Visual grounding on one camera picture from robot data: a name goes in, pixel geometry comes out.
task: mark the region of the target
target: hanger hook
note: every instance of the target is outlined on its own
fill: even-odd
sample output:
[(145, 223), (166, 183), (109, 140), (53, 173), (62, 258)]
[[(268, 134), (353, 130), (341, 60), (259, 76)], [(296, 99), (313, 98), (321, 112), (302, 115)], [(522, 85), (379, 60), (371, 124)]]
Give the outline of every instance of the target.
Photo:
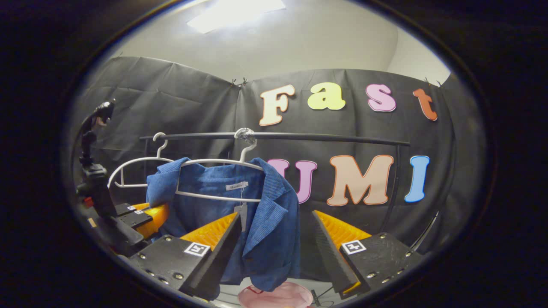
[(240, 155), (240, 160), (239, 160), (242, 163), (246, 161), (246, 153), (251, 151), (257, 146), (257, 139), (253, 137), (253, 133), (254, 131), (252, 131), (250, 128), (247, 128), (247, 127), (240, 128), (234, 133), (235, 139), (243, 139), (245, 142), (251, 144), (250, 146), (242, 150), (242, 154)]
[[(159, 136), (165, 136), (164, 133), (156, 133), (156, 135), (154, 135), (154, 137), (152, 137), (152, 141), (156, 141), (156, 139), (158, 139)], [(168, 140), (165, 139), (164, 140), (164, 144), (158, 148), (158, 151), (156, 152), (156, 158), (160, 158), (160, 152), (162, 152), (162, 150), (168, 146)]]

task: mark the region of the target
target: clothing rack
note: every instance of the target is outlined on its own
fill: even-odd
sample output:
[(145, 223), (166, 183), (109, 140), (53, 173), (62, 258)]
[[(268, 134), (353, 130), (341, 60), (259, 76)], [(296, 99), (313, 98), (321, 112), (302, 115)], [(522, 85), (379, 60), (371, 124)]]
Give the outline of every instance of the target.
[[(185, 139), (234, 139), (235, 133), (189, 133), (189, 134), (172, 134), (162, 135), (158, 139), (166, 140), (185, 140)], [(253, 133), (253, 137), (256, 139), (282, 139), (282, 140), (306, 140), (306, 141), (336, 141), (336, 142), (355, 142), (355, 143), (370, 143), (370, 144), (384, 144), (396, 146), (396, 172), (394, 174), (393, 189), (390, 194), (390, 204), (387, 208), (385, 219), (381, 225), (380, 231), (384, 231), (392, 209), (394, 207), (394, 196), (398, 191), (399, 183), (399, 152), (401, 146), (411, 146), (411, 143), (405, 141), (396, 140), (383, 140), (375, 138), (343, 136), (343, 135), (329, 135), (329, 134), (304, 134), (304, 133)], [(149, 140), (152, 140), (153, 136), (140, 137), (140, 140), (145, 140), (145, 151), (147, 149)]]

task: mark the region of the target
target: red button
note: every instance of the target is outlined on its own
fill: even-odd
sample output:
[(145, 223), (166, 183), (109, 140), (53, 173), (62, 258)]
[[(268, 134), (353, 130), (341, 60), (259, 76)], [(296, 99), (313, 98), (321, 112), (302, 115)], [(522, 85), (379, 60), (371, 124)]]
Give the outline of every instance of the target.
[(93, 200), (91, 197), (87, 197), (86, 199), (84, 199), (84, 205), (86, 208), (90, 208), (93, 206)]

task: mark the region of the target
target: pink bag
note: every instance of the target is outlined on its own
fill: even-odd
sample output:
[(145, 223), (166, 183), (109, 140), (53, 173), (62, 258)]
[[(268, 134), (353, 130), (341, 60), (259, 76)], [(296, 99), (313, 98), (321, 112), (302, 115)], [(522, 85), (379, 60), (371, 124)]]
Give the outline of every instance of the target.
[(312, 299), (312, 293), (305, 287), (287, 281), (272, 292), (251, 285), (238, 294), (238, 301), (244, 308), (308, 308)]

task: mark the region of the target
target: clothes hanger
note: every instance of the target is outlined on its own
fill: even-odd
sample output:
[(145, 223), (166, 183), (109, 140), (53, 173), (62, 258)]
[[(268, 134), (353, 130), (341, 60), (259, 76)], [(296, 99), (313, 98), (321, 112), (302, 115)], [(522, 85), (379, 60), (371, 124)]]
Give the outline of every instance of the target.
[[(152, 141), (156, 141), (156, 139), (159, 137), (159, 136), (165, 136), (164, 133), (156, 133), (156, 135), (154, 135), (154, 137), (152, 138)], [(160, 153), (162, 152), (162, 150), (168, 145), (168, 140), (166, 139), (164, 141), (164, 144), (158, 148), (158, 151), (156, 152), (156, 157), (141, 157), (141, 158), (136, 158), (136, 159), (132, 159), (131, 161), (127, 161), (123, 164), (121, 164), (118, 168), (116, 168), (116, 170), (114, 170), (114, 172), (110, 175), (110, 178), (109, 178), (109, 183), (107, 184), (107, 187), (110, 188), (110, 183), (112, 182), (112, 179), (114, 179), (114, 176), (120, 172), (120, 182), (122, 182), (121, 184), (117, 183), (116, 181), (114, 182), (114, 184), (116, 184), (116, 186), (118, 187), (122, 187), (122, 188), (126, 188), (126, 187), (146, 187), (148, 186), (147, 184), (124, 184), (124, 167), (129, 165), (129, 164), (132, 164), (132, 163), (135, 163), (135, 162), (141, 162), (141, 161), (164, 161), (164, 162), (172, 162), (173, 160), (171, 159), (168, 159), (168, 158), (163, 158), (163, 157), (160, 157)]]
[[(253, 131), (249, 128), (240, 128), (236, 131), (234, 134), (235, 139), (243, 139), (246, 142), (252, 142), (252, 144), (242, 150), (242, 153), (240, 154), (239, 161), (234, 161), (232, 159), (217, 159), (217, 158), (204, 158), (204, 159), (194, 159), (191, 161), (187, 161), (181, 164), (181, 168), (179, 169), (179, 179), (181, 174), (181, 169), (184, 166), (191, 165), (191, 164), (197, 164), (197, 163), (228, 163), (228, 164), (236, 164), (241, 166), (246, 166), (250, 168), (254, 168), (260, 171), (263, 171), (263, 169), (260, 166), (246, 163), (246, 153), (251, 151), (257, 146), (257, 139), (253, 138)], [(189, 196), (189, 197), (196, 197), (196, 198), (205, 198), (205, 199), (212, 199), (212, 200), (222, 200), (222, 201), (240, 201), (240, 202), (261, 202), (261, 199), (244, 199), (244, 198), (228, 198), (228, 197), (218, 197), (218, 196), (209, 196), (209, 195), (202, 195), (199, 193), (192, 193), (192, 192), (185, 192), (185, 191), (179, 191), (179, 180), (177, 180), (177, 190), (175, 191), (177, 195), (183, 195), (183, 196)]]

